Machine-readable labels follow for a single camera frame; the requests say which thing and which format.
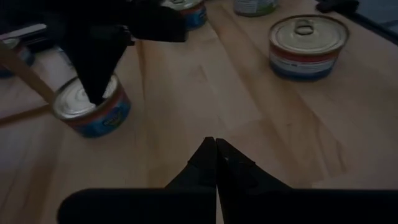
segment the tin can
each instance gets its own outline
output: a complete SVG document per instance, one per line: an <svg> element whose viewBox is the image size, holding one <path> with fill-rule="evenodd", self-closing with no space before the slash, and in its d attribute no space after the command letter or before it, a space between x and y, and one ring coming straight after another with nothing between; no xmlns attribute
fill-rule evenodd
<svg viewBox="0 0 398 224"><path fill-rule="evenodd" d="M52 110L58 119L86 138L115 130L130 112L131 104L116 75L109 81L105 101L96 106L88 100L80 80L72 78L57 92Z"/></svg>
<svg viewBox="0 0 398 224"><path fill-rule="evenodd" d="M347 27L319 15L293 16L269 32L271 69L284 78L316 80L330 74L349 37Z"/></svg>
<svg viewBox="0 0 398 224"><path fill-rule="evenodd" d="M20 59L22 59L28 66L32 66L35 62L35 57L30 50L22 44L18 38L10 38L2 41L9 49L15 51ZM0 64L0 78L9 78L14 76L13 72L8 70L6 66Z"/></svg>
<svg viewBox="0 0 398 224"><path fill-rule="evenodd" d="M240 16L264 16L275 11L277 0L234 0L234 12Z"/></svg>
<svg viewBox="0 0 398 224"><path fill-rule="evenodd" d="M73 68L72 62L70 61L70 59L69 59L69 57L66 55L66 53L63 51L63 49L60 48L60 47L57 47L57 52L61 55L61 58L64 59L64 61L67 63L67 65L68 65L70 68Z"/></svg>
<svg viewBox="0 0 398 224"><path fill-rule="evenodd" d="M163 6L181 12L188 30L201 27L207 20L206 7L203 0L166 0Z"/></svg>

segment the red stripe on label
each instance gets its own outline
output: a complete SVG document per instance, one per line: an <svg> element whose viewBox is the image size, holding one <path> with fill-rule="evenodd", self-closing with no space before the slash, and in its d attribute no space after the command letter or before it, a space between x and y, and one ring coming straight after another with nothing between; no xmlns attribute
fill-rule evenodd
<svg viewBox="0 0 398 224"><path fill-rule="evenodd" d="M292 60L292 61L296 61L296 62L322 62L322 61L330 60L333 58L337 58L337 56L340 52L339 50L336 50L334 52L324 54L324 55L314 55L314 56L312 56L312 55L295 55L295 54L286 52L272 44L270 44L270 50L272 51L272 53L274 53L275 55L277 55L281 58L285 58L287 60Z"/></svg>

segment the blue can label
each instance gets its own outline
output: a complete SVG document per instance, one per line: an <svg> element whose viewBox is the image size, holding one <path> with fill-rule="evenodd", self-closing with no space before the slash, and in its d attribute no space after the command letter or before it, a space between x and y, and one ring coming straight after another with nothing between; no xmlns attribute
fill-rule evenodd
<svg viewBox="0 0 398 224"><path fill-rule="evenodd" d="M185 20L188 30L196 29L202 26L207 20L206 7L203 5L202 7L199 7L196 11L186 13Z"/></svg>
<svg viewBox="0 0 398 224"><path fill-rule="evenodd" d="M122 94L118 102L107 113L88 124L70 126L86 138L95 138L108 134L115 130L130 112L131 104L125 93Z"/></svg>

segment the wood grain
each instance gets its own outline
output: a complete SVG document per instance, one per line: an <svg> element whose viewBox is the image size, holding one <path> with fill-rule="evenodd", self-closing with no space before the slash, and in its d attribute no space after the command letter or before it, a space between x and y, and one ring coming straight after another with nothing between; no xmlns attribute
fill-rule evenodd
<svg viewBox="0 0 398 224"><path fill-rule="evenodd" d="M116 73L132 111L113 133L83 139L49 114L0 129L0 223L55 223L62 199L88 187L162 187L206 136L292 187L398 188L395 45L330 14L351 32L333 73L290 82L268 67L267 33L316 13L315 2L281 1L255 18L227 0L206 5L208 22L186 43L127 48Z"/></svg>
<svg viewBox="0 0 398 224"><path fill-rule="evenodd" d="M50 113L51 112L51 106L50 105L43 105L40 107L37 107L37 105L34 108L29 108L26 110L23 110L22 112L16 112L13 115L6 116L5 118L0 118L0 126L6 125L6 124L11 124L16 121L20 121L23 119L28 119L28 118L34 118L35 116L40 116L45 113Z"/></svg>

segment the pull tab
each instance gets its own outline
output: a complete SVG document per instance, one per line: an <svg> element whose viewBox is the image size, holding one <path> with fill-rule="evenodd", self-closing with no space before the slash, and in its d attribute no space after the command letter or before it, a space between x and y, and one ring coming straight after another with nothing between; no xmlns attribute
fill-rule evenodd
<svg viewBox="0 0 398 224"><path fill-rule="evenodd" d="M314 28L308 19L299 19L294 24L294 32L298 35L311 35Z"/></svg>

